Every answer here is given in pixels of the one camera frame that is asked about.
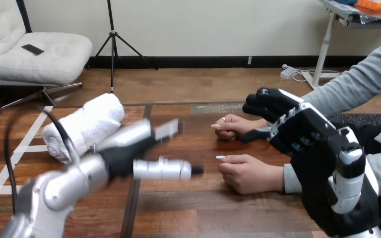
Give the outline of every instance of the robotic hand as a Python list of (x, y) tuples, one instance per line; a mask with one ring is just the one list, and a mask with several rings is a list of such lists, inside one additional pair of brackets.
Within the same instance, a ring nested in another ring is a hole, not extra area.
[[(189, 180), (201, 174), (183, 160), (150, 162), (136, 160), (142, 152), (178, 131), (175, 119), (152, 130), (149, 120), (125, 126), (96, 145), (96, 153), (84, 155), (59, 171), (50, 171), (28, 181), (17, 196), (15, 214), (2, 238), (60, 238), (65, 221), (76, 203), (110, 184), (117, 176), (134, 178)], [(73, 148), (70, 155), (75, 157)]]
[(378, 238), (379, 188), (349, 127), (336, 129), (317, 109), (280, 89), (261, 88), (247, 97), (245, 113), (271, 123), (242, 136), (265, 138), (291, 157), (309, 216), (331, 237)]

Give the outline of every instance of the rolled white towel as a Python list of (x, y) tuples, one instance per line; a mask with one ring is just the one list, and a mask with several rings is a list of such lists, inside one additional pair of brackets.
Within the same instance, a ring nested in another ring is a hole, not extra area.
[[(124, 116), (124, 108), (119, 99), (114, 94), (103, 94), (59, 122), (82, 156), (92, 145), (116, 131)], [(42, 135), (49, 153), (65, 164), (70, 163), (68, 151), (53, 123), (43, 128)]]

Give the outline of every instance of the white armchair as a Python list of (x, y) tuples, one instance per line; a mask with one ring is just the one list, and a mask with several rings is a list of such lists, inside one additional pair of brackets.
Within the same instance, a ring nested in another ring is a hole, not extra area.
[[(32, 44), (44, 51), (35, 56), (21, 48)], [(16, 0), (0, 0), (0, 85), (43, 86), (43, 89), (4, 107), (44, 96), (82, 83), (73, 83), (87, 63), (91, 41), (81, 35), (25, 31)]]

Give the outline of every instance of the black tripod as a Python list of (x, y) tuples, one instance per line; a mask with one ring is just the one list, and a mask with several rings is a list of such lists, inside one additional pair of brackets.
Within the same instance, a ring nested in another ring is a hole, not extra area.
[(122, 37), (119, 36), (119, 34), (115, 31), (115, 27), (113, 26), (113, 17), (112, 17), (112, 5), (110, 4), (110, 0), (107, 0), (107, 6), (109, 7), (109, 19), (110, 19), (110, 28), (111, 32), (109, 33), (109, 37), (104, 42), (103, 46), (100, 48), (100, 50), (96, 54), (96, 58), (100, 54), (100, 52), (103, 50), (103, 48), (106, 46), (107, 42), (110, 38), (112, 38), (112, 87), (111, 87), (111, 93), (114, 91), (114, 76), (115, 76), (115, 62), (120, 58), (118, 56), (118, 48), (116, 47), (116, 37), (119, 38), (123, 43), (125, 43), (129, 48), (131, 48), (135, 53), (137, 53), (141, 58), (143, 58), (152, 68), (158, 70), (158, 67), (154, 64), (152, 64), (147, 58), (145, 58), (143, 55), (141, 55), (140, 52), (135, 50), (134, 47), (132, 47), (128, 42), (126, 42)]

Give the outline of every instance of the gray sweater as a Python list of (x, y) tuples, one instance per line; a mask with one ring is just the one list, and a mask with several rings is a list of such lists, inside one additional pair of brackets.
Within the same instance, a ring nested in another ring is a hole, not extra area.
[[(302, 98), (326, 117), (358, 107), (381, 93), (381, 46), (358, 65)], [(381, 134), (375, 138), (381, 143)], [(381, 153), (367, 155), (376, 175), (381, 195)], [(286, 193), (299, 193), (302, 187), (290, 164), (284, 165)]]

